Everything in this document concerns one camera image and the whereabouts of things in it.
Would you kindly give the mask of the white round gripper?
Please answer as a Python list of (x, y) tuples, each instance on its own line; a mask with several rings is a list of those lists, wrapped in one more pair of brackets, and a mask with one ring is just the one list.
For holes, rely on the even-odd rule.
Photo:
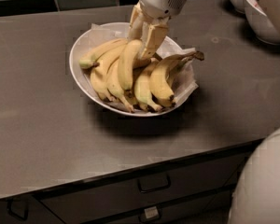
[[(186, 2), (187, 0), (139, 0), (133, 7), (128, 39), (141, 38), (139, 59), (148, 59), (155, 54), (168, 34), (168, 18), (177, 16)], [(145, 21), (143, 12), (154, 20)]]

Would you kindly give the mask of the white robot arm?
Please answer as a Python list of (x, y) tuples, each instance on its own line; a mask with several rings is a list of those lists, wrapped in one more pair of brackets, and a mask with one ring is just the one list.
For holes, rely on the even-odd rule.
[[(280, 0), (257, 0), (280, 34)], [(255, 149), (232, 196), (227, 224), (280, 224), (280, 128)]]

